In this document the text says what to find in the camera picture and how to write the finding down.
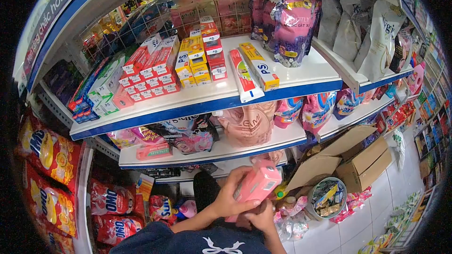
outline plastic bag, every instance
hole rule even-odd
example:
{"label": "plastic bag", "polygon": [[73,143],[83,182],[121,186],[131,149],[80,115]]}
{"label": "plastic bag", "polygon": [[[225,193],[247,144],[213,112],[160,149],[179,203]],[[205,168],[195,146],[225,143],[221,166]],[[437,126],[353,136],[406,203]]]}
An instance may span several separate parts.
{"label": "plastic bag", "polygon": [[229,142],[236,147],[250,147],[270,141],[276,101],[227,109],[218,116]]}

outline pink toothpaste box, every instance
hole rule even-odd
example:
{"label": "pink toothpaste box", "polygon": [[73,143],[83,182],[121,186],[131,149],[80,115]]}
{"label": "pink toothpaste box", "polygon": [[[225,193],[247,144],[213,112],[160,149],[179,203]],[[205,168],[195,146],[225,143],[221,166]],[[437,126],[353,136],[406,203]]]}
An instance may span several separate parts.
{"label": "pink toothpaste box", "polygon": [[[233,196],[237,202],[256,199],[263,201],[281,182],[281,175],[275,164],[269,160],[258,159],[253,164],[253,169],[246,174],[239,184]],[[234,223],[235,221],[237,221],[237,215],[225,218],[225,222]]]}

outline yellow toothpaste box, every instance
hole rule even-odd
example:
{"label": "yellow toothpaste box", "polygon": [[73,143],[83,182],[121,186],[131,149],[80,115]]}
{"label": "yellow toothpaste box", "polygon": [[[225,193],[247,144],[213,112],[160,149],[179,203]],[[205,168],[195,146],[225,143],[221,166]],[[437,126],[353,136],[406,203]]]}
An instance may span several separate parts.
{"label": "yellow toothpaste box", "polygon": [[240,52],[248,62],[251,71],[263,91],[272,91],[279,87],[279,78],[267,65],[265,59],[260,55],[256,48],[249,42],[240,43]]}

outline person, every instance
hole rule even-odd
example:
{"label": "person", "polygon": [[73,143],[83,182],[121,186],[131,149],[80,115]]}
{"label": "person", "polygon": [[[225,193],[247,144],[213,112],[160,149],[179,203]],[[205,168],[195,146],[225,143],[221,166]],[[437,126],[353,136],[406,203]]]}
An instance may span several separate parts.
{"label": "person", "polygon": [[[198,213],[194,217],[171,227],[152,222],[112,248],[110,254],[286,254],[273,223],[271,201],[238,203],[233,198],[240,180],[251,169],[232,170],[222,188],[207,172],[197,173],[193,188]],[[225,222],[224,217],[234,215],[239,215],[240,226]]]}

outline white detergent pouch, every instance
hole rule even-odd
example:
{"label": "white detergent pouch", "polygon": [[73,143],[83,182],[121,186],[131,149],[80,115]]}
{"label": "white detergent pouch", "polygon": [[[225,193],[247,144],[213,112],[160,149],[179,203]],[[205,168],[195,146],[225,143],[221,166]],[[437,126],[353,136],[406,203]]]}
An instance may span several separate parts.
{"label": "white detergent pouch", "polygon": [[394,55],[394,38],[405,20],[400,8],[385,0],[377,0],[373,8],[372,26],[354,61],[358,74],[370,82],[385,76]]}
{"label": "white detergent pouch", "polygon": [[342,15],[340,0],[322,0],[322,19],[320,20],[317,38],[333,48],[338,25]]}
{"label": "white detergent pouch", "polygon": [[353,62],[361,43],[370,30],[375,0],[340,0],[342,16],[333,51]]}

